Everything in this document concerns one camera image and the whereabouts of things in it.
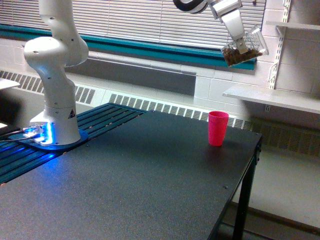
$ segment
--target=robotic arm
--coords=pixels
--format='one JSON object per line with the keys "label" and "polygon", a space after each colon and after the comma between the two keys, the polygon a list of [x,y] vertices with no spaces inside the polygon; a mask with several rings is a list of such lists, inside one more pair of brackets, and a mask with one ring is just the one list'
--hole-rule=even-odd
{"label": "robotic arm", "polygon": [[[76,117],[75,84],[65,67],[88,58],[89,50],[76,30],[72,0],[39,0],[39,13],[52,31],[52,37],[38,37],[26,43],[24,57],[40,75],[44,87],[44,111],[30,121],[43,126],[42,146],[69,145],[80,140]],[[26,134],[26,137],[38,132]]]}
{"label": "robotic arm", "polygon": [[[228,29],[240,54],[249,53],[244,41],[245,30],[240,17],[241,0],[173,0],[188,13],[200,13],[208,5],[215,19]],[[75,84],[65,67],[76,66],[88,58],[88,46],[77,32],[72,0],[39,0],[39,13],[52,31],[52,37],[38,37],[26,43],[24,57],[40,75],[44,87],[44,111],[30,121],[42,132],[30,132],[42,146],[64,146],[81,139],[76,117]]]}
{"label": "robotic arm", "polygon": [[240,54],[248,51],[244,41],[245,29],[241,20],[239,8],[241,0],[173,0],[181,11],[197,14],[204,11],[209,5],[214,19],[220,19],[229,31]]}

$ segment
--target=table leg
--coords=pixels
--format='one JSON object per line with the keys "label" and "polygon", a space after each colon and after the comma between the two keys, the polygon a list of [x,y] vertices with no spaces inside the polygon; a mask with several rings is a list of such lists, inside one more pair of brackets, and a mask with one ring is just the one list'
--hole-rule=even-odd
{"label": "table leg", "polygon": [[232,240],[241,240],[243,237],[245,223],[246,223],[246,216],[249,206],[250,194],[251,189],[254,181],[255,169],[257,165],[257,153],[254,154],[253,159],[251,161],[250,167],[247,170],[241,186],[240,198],[236,213],[236,219],[234,224],[234,231]]}

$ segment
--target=window blinds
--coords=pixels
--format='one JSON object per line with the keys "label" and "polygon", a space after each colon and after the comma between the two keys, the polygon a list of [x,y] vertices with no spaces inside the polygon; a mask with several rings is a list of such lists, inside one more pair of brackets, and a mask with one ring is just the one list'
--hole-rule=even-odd
{"label": "window blinds", "polygon": [[[261,27],[266,0],[242,4],[245,30]],[[73,14],[85,35],[211,49],[231,41],[209,7],[190,14],[178,10],[172,0],[73,0]],[[0,24],[48,29],[39,16],[38,0],[0,0]]]}

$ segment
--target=white shelf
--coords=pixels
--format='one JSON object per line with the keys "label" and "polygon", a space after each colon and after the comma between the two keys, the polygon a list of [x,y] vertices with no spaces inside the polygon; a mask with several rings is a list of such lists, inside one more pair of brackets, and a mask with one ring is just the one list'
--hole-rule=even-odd
{"label": "white shelf", "polygon": [[267,25],[274,25],[277,27],[286,27],[290,29],[320,30],[320,25],[310,25],[310,24],[280,22],[280,21],[266,21],[265,23]]}
{"label": "white shelf", "polygon": [[11,81],[7,79],[0,78],[0,90],[17,87],[20,84],[16,81]]}
{"label": "white shelf", "polygon": [[236,85],[226,90],[223,96],[320,114],[320,97],[306,93],[273,90],[251,85]]}

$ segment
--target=window frame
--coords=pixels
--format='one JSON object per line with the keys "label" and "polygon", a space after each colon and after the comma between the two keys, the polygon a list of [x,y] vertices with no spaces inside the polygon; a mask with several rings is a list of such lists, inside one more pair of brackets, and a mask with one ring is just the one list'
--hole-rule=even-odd
{"label": "window frame", "polygon": [[[37,37],[49,37],[49,30],[0,24],[0,37],[28,41]],[[186,64],[228,67],[219,50],[158,44],[119,38],[80,35],[91,50],[102,50],[116,54],[129,54],[136,57],[149,57]],[[254,70],[256,59],[235,65],[233,69]]]}

